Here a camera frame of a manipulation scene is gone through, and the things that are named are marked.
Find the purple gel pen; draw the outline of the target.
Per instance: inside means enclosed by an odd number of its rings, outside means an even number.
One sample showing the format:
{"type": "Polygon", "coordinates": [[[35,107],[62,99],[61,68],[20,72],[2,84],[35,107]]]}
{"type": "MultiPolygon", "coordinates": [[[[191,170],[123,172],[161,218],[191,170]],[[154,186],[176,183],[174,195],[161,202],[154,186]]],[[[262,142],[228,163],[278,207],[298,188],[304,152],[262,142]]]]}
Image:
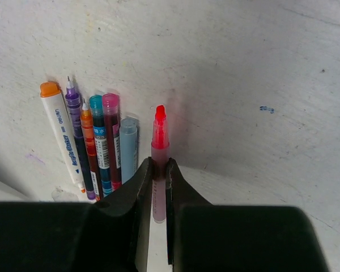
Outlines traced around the purple gel pen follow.
{"type": "Polygon", "coordinates": [[[67,86],[65,101],[67,110],[71,119],[71,123],[74,131],[74,140],[76,149],[79,156],[80,167],[82,170],[84,187],[86,195],[89,200],[95,200],[95,191],[91,178],[90,165],[88,161],[86,145],[84,142],[84,136],[82,132],[82,126],[80,121],[81,108],[82,108],[82,97],[80,93],[75,89],[73,81],[67,76],[67,86]]]}

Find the white marker orange cap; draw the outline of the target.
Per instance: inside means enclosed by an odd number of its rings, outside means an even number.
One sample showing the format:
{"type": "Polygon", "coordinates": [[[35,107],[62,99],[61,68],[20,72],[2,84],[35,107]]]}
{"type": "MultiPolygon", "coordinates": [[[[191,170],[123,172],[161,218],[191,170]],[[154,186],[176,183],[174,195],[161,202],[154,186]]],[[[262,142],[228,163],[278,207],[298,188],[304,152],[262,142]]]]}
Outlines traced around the white marker orange cap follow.
{"type": "Polygon", "coordinates": [[[56,82],[44,82],[40,84],[40,97],[71,180],[85,193],[79,156],[62,91],[56,82]]]}

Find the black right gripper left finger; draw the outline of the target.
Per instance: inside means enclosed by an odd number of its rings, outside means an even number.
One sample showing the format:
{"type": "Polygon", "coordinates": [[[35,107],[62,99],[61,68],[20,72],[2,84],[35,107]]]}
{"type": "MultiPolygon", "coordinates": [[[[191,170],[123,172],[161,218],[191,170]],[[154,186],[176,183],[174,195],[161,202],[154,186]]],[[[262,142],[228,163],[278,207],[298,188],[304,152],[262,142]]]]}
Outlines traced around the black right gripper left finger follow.
{"type": "Polygon", "coordinates": [[[154,164],[99,202],[0,202],[0,271],[146,271],[154,164]]]}

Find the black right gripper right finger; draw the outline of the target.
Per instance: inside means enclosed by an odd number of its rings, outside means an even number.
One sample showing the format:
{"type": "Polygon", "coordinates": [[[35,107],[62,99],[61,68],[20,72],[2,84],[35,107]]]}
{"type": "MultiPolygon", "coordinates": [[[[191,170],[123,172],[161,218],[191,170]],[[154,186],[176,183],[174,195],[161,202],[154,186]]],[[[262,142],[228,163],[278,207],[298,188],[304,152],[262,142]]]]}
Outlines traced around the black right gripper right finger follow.
{"type": "Polygon", "coordinates": [[[215,205],[170,159],[165,174],[173,271],[328,271],[313,225],[295,206],[215,205]]]}

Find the clear pen cap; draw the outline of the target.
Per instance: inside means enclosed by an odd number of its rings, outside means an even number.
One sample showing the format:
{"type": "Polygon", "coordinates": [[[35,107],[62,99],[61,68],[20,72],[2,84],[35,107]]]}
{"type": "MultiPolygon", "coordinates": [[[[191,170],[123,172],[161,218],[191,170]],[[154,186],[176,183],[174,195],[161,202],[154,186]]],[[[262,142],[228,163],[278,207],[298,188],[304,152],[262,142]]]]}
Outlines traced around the clear pen cap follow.
{"type": "Polygon", "coordinates": [[[76,194],[56,187],[51,193],[54,202],[78,202],[79,198],[76,194]]]}

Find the pink red pen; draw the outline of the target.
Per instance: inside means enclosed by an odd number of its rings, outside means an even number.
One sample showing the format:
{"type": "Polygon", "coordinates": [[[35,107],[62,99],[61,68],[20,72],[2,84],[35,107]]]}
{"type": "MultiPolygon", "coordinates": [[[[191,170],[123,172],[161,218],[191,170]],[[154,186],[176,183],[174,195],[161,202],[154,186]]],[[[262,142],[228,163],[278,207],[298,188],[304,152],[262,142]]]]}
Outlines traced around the pink red pen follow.
{"type": "Polygon", "coordinates": [[[105,130],[108,142],[110,178],[112,190],[121,185],[121,154],[120,154],[120,99],[115,93],[106,93],[102,97],[105,130]]]}

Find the light blue gel pen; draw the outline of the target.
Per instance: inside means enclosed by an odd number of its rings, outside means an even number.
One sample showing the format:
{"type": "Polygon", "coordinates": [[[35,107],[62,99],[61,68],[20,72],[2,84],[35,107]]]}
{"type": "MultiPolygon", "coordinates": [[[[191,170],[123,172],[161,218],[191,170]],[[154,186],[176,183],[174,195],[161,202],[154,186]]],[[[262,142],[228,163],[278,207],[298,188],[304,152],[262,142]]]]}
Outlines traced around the light blue gel pen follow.
{"type": "Polygon", "coordinates": [[[106,197],[112,192],[112,184],[101,95],[93,95],[90,97],[90,110],[93,119],[93,132],[95,136],[97,161],[100,168],[101,185],[103,195],[106,197]]]}

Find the white marker blue cap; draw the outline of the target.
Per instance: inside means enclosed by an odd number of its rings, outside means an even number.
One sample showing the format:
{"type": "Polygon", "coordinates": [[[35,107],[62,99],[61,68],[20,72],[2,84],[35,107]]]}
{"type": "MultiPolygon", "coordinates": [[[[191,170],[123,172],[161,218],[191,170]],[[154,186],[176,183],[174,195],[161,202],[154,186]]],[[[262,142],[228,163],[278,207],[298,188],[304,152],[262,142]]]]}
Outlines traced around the white marker blue cap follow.
{"type": "Polygon", "coordinates": [[[129,181],[135,174],[138,165],[138,125],[134,118],[121,120],[120,154],[122,183],[129,181]]]}

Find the orange red gel pen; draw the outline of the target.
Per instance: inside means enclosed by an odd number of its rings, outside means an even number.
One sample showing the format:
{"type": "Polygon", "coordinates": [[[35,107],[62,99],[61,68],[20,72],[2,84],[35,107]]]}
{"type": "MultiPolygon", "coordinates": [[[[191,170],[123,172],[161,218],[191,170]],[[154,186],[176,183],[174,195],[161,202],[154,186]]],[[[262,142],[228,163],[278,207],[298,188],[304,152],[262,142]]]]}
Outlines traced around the orange red gel pen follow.
{"type": "Polygon", "coordinates": [[[83,99],[82,103],[80,123],[84,137],[84,142],[86,145],[88,162],[90,165],[90,174],[93,183],[93,189],[95,192],[95,199],[99,201],[103,198],[103,190],[101,187],[100,171],[95,146],[93,118],[90,108],[88,104],[85,102],[85,99],[83,99]]]}

